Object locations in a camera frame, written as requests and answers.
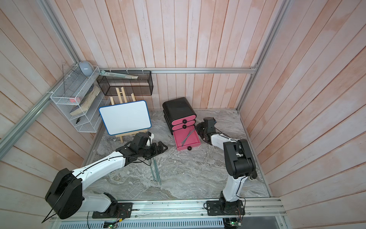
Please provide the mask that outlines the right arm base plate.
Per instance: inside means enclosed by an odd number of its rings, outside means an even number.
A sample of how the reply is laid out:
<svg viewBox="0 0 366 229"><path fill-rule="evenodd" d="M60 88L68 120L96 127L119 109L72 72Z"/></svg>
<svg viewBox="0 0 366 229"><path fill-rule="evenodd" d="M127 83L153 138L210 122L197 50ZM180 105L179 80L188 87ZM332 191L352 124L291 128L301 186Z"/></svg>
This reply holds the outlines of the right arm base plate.
<svg viewBox="0 0 366 229"><path fill-rule="evenodd" d="M209 216L224 216L224 215L245 215L244 204L241 200L227 202L225 199L211 200L204 204Z"/></svg>

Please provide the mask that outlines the black drawer cabinet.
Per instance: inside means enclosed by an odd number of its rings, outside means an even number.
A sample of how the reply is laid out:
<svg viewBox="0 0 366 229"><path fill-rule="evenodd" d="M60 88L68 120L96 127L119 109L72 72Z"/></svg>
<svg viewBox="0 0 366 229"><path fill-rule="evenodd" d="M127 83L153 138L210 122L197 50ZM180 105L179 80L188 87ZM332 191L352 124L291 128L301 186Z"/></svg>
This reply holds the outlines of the black drawer cabinet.
<svg viewBox="0 0 366 229"><path fill-rule="evenodd" d="M196 115L192 106L189 104L185 97L169 100L163 103L163 112L165 121L173 135L172 122L178 118L186 117L189 115Z"/></svg>

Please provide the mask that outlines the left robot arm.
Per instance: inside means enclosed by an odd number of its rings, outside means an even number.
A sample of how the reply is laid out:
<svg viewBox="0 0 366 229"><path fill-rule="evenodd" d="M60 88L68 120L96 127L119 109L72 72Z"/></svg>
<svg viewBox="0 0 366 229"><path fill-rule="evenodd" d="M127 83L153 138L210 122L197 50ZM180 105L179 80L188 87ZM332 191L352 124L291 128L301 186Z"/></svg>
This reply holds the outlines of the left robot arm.
<svg viewBox="0 0 366 229"><path fill-rule="evenodd" d="M136 160L144 162L167 150L168 146L161 141L144 147L125 145L90 165L75 170L62 169L47 191L45 200L60 219L67 219L77 212L95 212L114 218L121 211L118 201L109 193L87 194L86 188Z"/></svg>

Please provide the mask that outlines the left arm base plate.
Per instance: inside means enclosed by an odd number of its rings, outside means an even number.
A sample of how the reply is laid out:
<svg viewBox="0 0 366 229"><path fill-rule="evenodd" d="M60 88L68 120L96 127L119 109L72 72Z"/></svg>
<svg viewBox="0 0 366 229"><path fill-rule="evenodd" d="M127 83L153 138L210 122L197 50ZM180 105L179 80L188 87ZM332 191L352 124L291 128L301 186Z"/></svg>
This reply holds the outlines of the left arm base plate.
<svg viewBox="0 0 366 229"><path fill-rule="evenodd" d="M105 212L93 212L93 219L126 219L131 217L133 203L112 203Z"/></svg>

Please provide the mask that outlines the pink bottom drawer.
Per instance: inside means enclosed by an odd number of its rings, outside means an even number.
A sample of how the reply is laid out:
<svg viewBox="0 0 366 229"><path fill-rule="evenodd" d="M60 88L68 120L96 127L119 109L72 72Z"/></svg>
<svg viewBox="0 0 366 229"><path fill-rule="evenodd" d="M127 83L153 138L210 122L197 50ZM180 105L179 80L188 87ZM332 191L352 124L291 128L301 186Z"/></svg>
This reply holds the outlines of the pink bottom drawer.
<svg viewBox="0 0 366 229"><path fill-rule="evenodd" d="M173 132L173 137L178 151L190 150L201 145L200 137L195 130L195 126L176 130Z"/></svg>

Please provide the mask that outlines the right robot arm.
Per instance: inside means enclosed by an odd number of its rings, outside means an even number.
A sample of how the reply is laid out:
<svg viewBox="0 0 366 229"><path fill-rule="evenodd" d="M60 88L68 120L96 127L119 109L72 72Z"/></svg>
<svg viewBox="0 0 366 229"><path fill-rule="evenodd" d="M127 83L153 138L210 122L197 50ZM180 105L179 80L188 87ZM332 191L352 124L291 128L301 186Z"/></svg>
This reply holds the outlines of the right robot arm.
<svg viewBox="0 0 366 229"><path fill-rule="evenodd" d="M256 179L256 164L246 139L233 139L215 128L213 117L204 118L196 126L198 135L206 143L224 151L225 166L229 174L221 199L224 203L233 203L240 199L240 191L248 179Z"/></svg>

